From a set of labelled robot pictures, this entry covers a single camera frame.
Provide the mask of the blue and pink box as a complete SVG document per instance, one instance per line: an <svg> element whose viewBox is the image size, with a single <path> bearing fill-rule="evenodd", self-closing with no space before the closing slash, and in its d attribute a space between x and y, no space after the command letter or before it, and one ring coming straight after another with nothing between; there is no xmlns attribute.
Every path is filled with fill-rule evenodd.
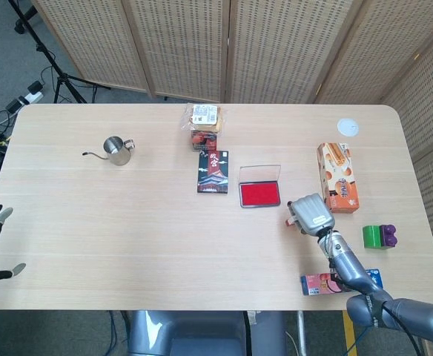
<svg viewBox="0 0 433 356"><path fill-rule="evenodd" d="M351 292L348 287L334 282L329 273L303 275L300 282L305 296Z"/></svg>

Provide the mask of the white round disc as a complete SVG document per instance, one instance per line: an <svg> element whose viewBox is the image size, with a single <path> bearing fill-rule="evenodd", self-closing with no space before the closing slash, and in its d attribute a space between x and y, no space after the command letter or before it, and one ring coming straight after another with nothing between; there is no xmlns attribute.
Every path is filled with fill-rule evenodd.
<svg viewBox="0 0 433 356"><path fill-rule="evenodd" d="M354 119L342 118L337 123L337 130L347 137L353 137L359 133L359 125Z"/></svg>

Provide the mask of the red ink pad clear lid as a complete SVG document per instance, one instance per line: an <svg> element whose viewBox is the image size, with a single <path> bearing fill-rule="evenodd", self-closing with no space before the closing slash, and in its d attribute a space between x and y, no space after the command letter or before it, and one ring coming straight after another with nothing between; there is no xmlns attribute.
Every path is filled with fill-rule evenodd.
<svg viewBox="0 0 433 356"><path fill-rule="evenodd" d="M265 208L281 203L281 165L246 165L239 169L239 200L242 208Z"/></svg>

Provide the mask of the white power strip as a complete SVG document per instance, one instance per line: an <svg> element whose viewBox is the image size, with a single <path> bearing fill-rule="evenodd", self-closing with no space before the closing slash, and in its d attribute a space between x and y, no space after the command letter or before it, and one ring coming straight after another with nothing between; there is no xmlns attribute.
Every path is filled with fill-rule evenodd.
<svg viewBox="0 0 433 356"><path fill-rule="evenodd" d="M23 106L39 102L44 97L42 93L43 87L44 85L40 81L34 81L27 87L27 94L13 99L8 105L6 105L5 110L9 114L15 114Z"/></svg>

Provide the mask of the purple toy block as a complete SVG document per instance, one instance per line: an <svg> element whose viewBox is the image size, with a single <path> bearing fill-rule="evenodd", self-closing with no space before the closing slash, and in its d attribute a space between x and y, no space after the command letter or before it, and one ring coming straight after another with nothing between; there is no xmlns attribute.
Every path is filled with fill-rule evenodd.
<svg viewBox="0 0 433 356"><path fill-rule="evenodd" d="M380 242L383 249L394 248L397 245L394 225L380 225Z"/></svg>

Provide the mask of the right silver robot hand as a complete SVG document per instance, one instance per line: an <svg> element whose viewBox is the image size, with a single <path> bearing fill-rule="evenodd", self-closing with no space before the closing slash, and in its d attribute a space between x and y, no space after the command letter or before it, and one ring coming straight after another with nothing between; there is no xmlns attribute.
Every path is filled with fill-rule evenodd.
<svg viewBox="0 0 433 356"><path fill-rule="evenodd" d="M335 225L335 219L322 197L315 193L287 204L290 217L298 219L302 234L312 237L324 237Z"/></svg>

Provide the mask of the steel gooseneck pitcher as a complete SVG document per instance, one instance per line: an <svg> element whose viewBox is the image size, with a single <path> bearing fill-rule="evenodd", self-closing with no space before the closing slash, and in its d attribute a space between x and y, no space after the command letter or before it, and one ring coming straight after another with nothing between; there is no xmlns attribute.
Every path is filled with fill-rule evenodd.
<svg viewBox="0 0 433 356"><path fill-rule="evenodd" d="M119 136L110 136L103 142L104 156L91 151L85 151L82 156L94 156L101 160L107 160L113 165L126 165L131 158L131 151L136 147L132 139L123 140Z"/></svg>

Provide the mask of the dark palace print box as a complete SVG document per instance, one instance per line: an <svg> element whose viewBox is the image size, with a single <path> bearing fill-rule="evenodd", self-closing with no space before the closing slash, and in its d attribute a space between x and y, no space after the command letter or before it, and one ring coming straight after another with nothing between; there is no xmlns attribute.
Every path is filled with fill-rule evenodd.
<svg viewBox="0 0 433 356"><path fill-rule="evenodd" d="M202 150L199 152L197 178L198 193L228 193L228 151Z"/></svg>

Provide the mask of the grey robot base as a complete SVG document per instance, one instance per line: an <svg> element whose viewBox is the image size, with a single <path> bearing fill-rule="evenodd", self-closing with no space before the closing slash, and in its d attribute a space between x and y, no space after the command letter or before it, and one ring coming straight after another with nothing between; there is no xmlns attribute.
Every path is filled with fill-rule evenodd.
<svg viewBox="0 0 433 356"><path fill-rule="evenodd" d="M287 356L281 311L138 310L128 356Z"/></svg>

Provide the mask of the orange biscuit box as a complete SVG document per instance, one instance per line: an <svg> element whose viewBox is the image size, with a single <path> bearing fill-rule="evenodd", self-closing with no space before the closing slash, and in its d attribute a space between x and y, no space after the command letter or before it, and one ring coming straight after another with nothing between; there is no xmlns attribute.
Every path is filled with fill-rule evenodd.
<svg viewBox="0 0 433 356"><path fill-rule="evenodd" d="M347 143L324 142L317 148L323 200L332 213L352 214L359 207L351 152Z"/></svg>

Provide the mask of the Americano Express coffee box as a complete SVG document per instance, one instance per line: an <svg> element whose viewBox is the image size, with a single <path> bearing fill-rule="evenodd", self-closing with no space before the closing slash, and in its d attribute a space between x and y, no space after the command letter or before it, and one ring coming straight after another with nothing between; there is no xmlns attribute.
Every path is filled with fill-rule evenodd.
<svg viewBox="0 0 433 356"><path fill-rule="evenodd" d="M210 131L191 131L191 144L194 151L215 151L217 134Z"/></svg>

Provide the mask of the bagged cake slices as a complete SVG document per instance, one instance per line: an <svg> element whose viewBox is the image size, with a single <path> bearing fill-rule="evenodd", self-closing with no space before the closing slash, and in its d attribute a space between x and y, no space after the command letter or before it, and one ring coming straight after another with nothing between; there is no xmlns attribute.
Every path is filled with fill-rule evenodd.
<svg viewBox="0 0 433 356"><path fill-rule="evenodd" d="M220 133L223 127L222 108L213 104L193 104L185 106L180 120L184 131L204 131Z"/></svg>

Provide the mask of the metal table leg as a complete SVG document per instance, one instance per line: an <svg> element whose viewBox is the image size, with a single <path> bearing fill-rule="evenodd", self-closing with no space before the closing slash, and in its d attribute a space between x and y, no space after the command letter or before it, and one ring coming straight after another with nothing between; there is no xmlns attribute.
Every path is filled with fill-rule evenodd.
<svg viewBox="0 0 433 356"><path fill-rule="evenodd" d="M303 311L297 311L297 334L301 353L306 351L305 343L305 319Z"/></svg>

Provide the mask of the green toy block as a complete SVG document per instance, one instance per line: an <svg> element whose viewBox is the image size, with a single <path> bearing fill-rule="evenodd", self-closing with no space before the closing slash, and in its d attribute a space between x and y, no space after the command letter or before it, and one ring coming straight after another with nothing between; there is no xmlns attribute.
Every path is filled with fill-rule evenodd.
<svg viewBox="0 0 433 356"><path fill-rule="evenodd" d="M383 247L378 225L363 226L363 245L364 248L381 249Z"/></svg>

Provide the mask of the black tripod stand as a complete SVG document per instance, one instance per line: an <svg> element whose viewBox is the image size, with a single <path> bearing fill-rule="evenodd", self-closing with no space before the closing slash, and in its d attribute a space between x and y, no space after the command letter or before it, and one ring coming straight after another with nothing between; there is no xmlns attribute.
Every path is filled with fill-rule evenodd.
<svg viewBox="0 0 433 356"><path fill-rule="evenodd" d="M43 53L47 60L49 61L52 69L56 72L56 85L53 89L54 91L54 99L53 103L57 104L60 94L60 88L62 85L64 85L68 91L71 93L72 97L75 99L75 101L78 104L87 104L86 99L80 94L80 92L75 88L73 85L73 81L81 82L86 85L90 85L93 88L92 91L92 98L91 102L94 103L96 100L96 92L99 88L105 89L105 90L111 90L110 87L106 85L101 85L96 82L91 82L85 79L81 79L76 76L71 76L67 73L65 73L57 64L56 57L51 54L51 52L48 50L48 48L45 46L45 44L42 42L42 40L39 38L35 30L31 27L29 21L27 20L25 14L20 10L19 6L17 5L15 0L7 0L9 5L13 8L17 16L19 17L19 20L21 21L22 25L25 26L28 33L33 38L33 41L36 43L36 50L40 53Z"/></svg>

